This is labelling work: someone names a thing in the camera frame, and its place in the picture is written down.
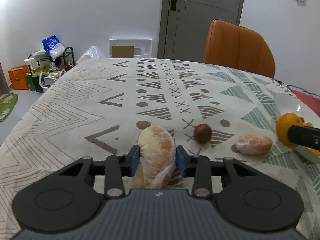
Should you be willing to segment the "large orange back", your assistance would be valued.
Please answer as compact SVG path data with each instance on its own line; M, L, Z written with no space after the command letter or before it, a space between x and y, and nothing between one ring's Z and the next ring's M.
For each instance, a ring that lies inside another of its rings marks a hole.
M295 113L281 115L276 122L276 135L278 140L288 148L295 148L298 145L289 141L287 133L291 126L304 127L303 120Z

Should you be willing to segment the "large orange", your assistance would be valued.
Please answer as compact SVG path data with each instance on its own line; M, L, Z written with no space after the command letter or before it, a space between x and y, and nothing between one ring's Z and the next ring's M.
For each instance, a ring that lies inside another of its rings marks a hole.
M320 152L319 152L319 150L310 149L310 151L311 151L314 155L316 155L316 156L320 156Z
M281 115L276 122L276 135L278 140L288 148L295 148L298 145L289 141L287 133L291 126L304 127L303 120L295 113Z

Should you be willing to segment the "large pomelo segment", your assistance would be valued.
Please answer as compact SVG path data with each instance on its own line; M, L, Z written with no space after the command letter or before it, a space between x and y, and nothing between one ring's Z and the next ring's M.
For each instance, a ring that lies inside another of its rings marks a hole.
M171 134L160 126L142 130L138 138L139 163L133 176L133 189L161 189L176 168L176 146Z

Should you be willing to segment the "small pomelo segment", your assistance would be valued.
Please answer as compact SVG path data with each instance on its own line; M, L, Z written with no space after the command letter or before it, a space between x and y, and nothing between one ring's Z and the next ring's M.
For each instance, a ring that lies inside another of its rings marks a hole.
M235 148L244 155L262 155L267 153L273 145L268 136L241 135L237 138Z

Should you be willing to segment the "large orange front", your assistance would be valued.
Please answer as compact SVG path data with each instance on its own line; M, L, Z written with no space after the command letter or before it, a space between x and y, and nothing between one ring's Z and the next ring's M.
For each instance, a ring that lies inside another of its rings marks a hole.
M319 150L310 149L310 151L311 151L314 155L316 155L316 156L320 156L320 152L319 152Z

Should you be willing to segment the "red orange cartoon mat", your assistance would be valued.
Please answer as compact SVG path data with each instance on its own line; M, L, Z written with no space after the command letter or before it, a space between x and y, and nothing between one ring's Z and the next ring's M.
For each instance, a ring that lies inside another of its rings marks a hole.
M320 115L320 103L319 98L315 96L311 96L308 93L300 92L298 90L293 89L292 93L295 94L295 96L303 102L305 105L307 105L311 110L313 110L318 116Z

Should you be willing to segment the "patterned white tablecloth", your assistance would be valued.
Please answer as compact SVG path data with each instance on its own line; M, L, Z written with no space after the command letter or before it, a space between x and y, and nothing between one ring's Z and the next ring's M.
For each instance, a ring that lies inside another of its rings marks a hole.
M298 230L319 239L319 164L274 141L259 158L237 152L242 134L275 137L274 97L291 91L278 81L204 63L161 59L99 59L78 64L25 112L1 144L1 239L19 230L11 209L29 184L91 156L125 154L148 126L161 126L191 155L231 156L295 189L304 200ZM212 138L194 139L207 124Z

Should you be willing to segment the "white bag with box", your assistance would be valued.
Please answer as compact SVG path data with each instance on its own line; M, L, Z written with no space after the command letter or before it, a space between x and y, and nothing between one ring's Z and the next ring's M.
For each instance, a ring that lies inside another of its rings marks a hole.
M48 89L51 87L66 71L63 69L57 72L40 72L39 85L42 89Z

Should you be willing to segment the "white plastic bag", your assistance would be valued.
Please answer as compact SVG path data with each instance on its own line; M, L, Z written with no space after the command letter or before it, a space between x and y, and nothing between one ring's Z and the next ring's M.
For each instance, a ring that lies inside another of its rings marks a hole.
M86 60L98 60L102 58L105 58L105 55L102 53L102 51L96 46L91 46L80 56L76 63L80 64Z

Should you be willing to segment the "orange leather chair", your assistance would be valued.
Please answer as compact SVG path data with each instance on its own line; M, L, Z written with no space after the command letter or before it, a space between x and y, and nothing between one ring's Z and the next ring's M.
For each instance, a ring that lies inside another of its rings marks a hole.
M270 78L276 72L272 52L259 33L218 19L209 26L204 62Z

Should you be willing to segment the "black metal rack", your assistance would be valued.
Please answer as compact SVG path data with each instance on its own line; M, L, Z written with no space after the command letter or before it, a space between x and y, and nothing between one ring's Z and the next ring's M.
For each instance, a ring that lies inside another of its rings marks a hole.
M40 72L57 72L63 69L67 72L71 70L75 66L74 50L71 46L66 47L63 54L56 59L52 59L48 53L41 50L30 54L24 62L32 75L36 92L44 93L47 89L42 89L39 85Z

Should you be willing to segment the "green box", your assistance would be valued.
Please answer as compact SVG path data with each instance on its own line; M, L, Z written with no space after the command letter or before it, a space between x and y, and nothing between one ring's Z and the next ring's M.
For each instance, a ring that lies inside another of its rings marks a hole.
M29 90L32 92L36 91L36 87L34 85L34 81L33 81L32 75L30 73L25 74L25 80L26 80L26 83L28 85Z

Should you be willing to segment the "green floor mat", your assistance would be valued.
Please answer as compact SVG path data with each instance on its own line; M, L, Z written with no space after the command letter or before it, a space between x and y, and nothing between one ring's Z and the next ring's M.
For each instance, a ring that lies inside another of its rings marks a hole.
M0 122L3 122L13 111L18 101L18 94L7 93L0 100Z

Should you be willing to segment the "orange paper bag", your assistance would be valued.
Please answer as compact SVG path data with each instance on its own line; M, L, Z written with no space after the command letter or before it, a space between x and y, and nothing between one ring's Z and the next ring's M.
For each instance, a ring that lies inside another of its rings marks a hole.
M27 81L26 81L26 74L29 73L28 66L20 66L12 68L8 71L10 81L12 84L12 88L14 90L26 90L29 89Z

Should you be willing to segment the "grey door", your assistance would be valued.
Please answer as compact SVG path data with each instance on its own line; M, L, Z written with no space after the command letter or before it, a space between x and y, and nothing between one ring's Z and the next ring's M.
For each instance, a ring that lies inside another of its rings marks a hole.
M162 0L157 56L204 62L206 40L214 19L239 24L244 0Z

